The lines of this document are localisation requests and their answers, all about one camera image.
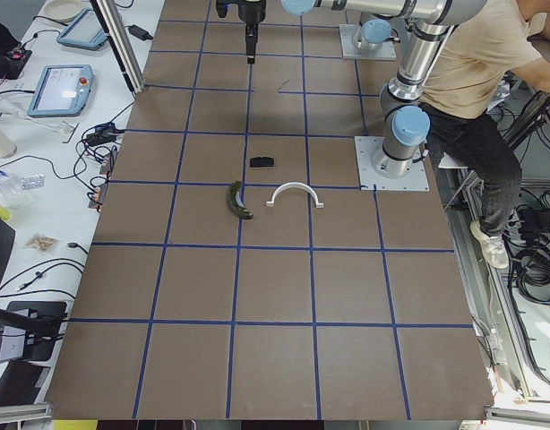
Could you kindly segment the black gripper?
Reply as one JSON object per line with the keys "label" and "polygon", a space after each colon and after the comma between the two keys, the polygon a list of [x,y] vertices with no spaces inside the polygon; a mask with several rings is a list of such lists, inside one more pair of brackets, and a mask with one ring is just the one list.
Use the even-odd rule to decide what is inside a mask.
{"label": "black gripper", "polygon": [[259,24],[266,17],[265,0],[216,0],[215,7],[219,18],[226,18],[228,9],[231,5],[237,8],[238,18],[244,23],[253,23],[245,25],[245,54],[249,65],[255,64],[256,47],[259,36]]}

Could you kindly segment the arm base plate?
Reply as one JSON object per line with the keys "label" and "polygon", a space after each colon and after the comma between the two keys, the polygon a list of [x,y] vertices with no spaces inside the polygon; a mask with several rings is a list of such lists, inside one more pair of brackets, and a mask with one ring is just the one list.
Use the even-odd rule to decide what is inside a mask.
{"label": "arm base plate", "polygon": [[370,43],[364,39],[362,27],[358,24],[341,24],[339,37],[344,59],[394,61],[396,52],[394,43],[382,40],[380,43]]}
{"label": "arm base plate", "polygon": [[429,184],[420,148],[406,160],[389,158],[381,136],[356,136],[359,186],[362,191],[428,192]]}

